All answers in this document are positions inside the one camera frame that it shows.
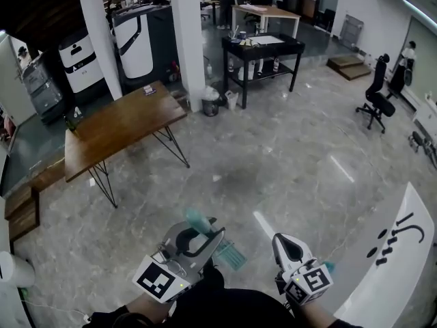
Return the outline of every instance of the paper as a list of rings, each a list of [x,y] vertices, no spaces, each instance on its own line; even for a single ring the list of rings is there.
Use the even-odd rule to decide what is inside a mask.
[[[253,36],[249,39],[261,45],[279,44],[283,42],[281,39],[275,38],[274,36]]]
[[[253,10],[253,11],[258,11],[258,12],[267,11],[266,8],[259,8],[259,7],[254,6],[254,5],[249,5],[248,3],[245,3],[244,5],[240,5],[240,7],[247,8],[247,9]]]

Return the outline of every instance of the cable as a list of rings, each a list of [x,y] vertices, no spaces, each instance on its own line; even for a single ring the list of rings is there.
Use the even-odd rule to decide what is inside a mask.
[[[21,300],[23,303],[28,303],[30,305],[36,306],[38,308],[50,308],[50,309],[54,309],[57,311],[62,311],[62,312],[77,312],[78,314],[81,314],[83,317],[88,317],[88,315],[84,314],[83,312],[77,311],[77,310],[63,310],[63,309],[58,309],[57,307],[54,306],[49,306],[49,305],[37,305],[35,303],[31,303],[30,301],[27,300]]]

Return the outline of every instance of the wooden step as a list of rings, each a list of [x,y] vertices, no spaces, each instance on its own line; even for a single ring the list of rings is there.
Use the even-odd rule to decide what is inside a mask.
[[[365,64],[361,64],[359,66],[342,68],[339,69],[337,72],[345,77],[347,80],[354,80],[369,75],[371,73],[371,70]]]
[[[5,219],[10,221],[18,217],[20,211],[37,198],[38,192],[34,191],[29,185],[21,186],[6,200]]]
[[[364,64],[364,61],[356,56],[344,56],[330,58],[326,65],[338,72],[340,69],[359,66],[361,64]]]
[[[20,215],[9,221],[9,240],[11,242],[28,234],[40,225],[39,201],[33,200],[22,208]]]

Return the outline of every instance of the black metal table leg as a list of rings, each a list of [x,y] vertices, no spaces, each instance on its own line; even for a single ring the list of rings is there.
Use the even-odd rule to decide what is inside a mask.
[[[249,61],[244,61],[244,78],[243,78],[243,100],[242,100],[242,108],[246,108],[247,104],[247,84],[249,82]]]
[[[227,77],[227,51],[223,48],[223,93],[229,90],[229,79]]]
[[[300,56],[302,56],[302,54],[298,53],[298,57],[296,58],[296,65],[294,66],[294,70],[293,70],[293,78],[292,78],[292,84],[290,85],[290,92],[293,91],[294,89],[294,83],[296,82],[296,77],[298,75]]]
[[[102,163],[103,163],[103,166],[99,163],[99,164],[97,164],[97,165],[92,167],[92,170],[94,171],[94,174],[92,173],[91,170],[88,170],[88,171],[91,174],[91,176],[93,177],[93,179],[96,181],[96,184],[99,186],[99,188],[103,192],[104,196],[106,198],[108,198],[108,201],[111,202],[111,204],[113,205],[114,208],[118,208],[117,203],[115,203],[114,194],[112,193],[111,183],[109,182],[109,173],[108,173],[108,170],[107,170],[107,165],[106,165],[106,163],[104,161]],[[102,172],[107,177],[109,191],[104,186],[103,181],[100,178],[100,175],[98,174],[98,171]]]
[[[217,24],[217,19],[216,19],[216,3],[212,3],[212,24],[213,25]]]
[[[168,149],[171,153],[173,153],[173,155],[176,157],[176,158],[178,158],[181,162],[183,162],[183,164],[185,164],[185,166],[187,167],[187,168],[190,168],[190,164],[188,163],[188,161],[186,160],[186,158],[185,158],[185,156],[184,156],[184,153],[182,153],[182,150],[180,149],[180,147],[179,147],[179,144],[178,144],[178,142],[176,141],[176,138],[174,137],[174,135],[173,135],[173,133],[171,132],[171,130],[170,130],[170,127],[169,126],[166,126],[165,127],[165,130],[166,130],[166,132],[167,132],[167,134],[169,135],[169,137],[170,137],[170,141],[173,141],[173,143],[174,143],[174,145],[175,145],[175,147],[176,147],[176,149],[178,150],[178,152],[180,153],[180,155],[182,156],[182,158],[180,157],[180,156],[178,156],[162,139],[160,139],[158,136],[156,136],[156,134],[153,134],[153,136],[155,136],[156,137],[156,139],[160,142],[160,143],[162,143],[163,145],[164,145],[164,147],[166,147],[166,149]]]

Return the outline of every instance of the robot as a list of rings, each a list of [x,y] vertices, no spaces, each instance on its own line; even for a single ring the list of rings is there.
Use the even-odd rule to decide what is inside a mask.
[[[216,219],[208,221],[213,224]],[[205,235],[206,241],[192,253],[190,242],[199,236],[198,231],[187,221],[175,224],[158,244],[156,253],[144,257],[132,282],[160,303],[176,300],[202,280],[203,268],[224,239],[225,229]],[[288,300],[304,305],[333,285],[326,265],[318,263],[304,242],[276,233],[272,246],[280,268],[275,282]]]

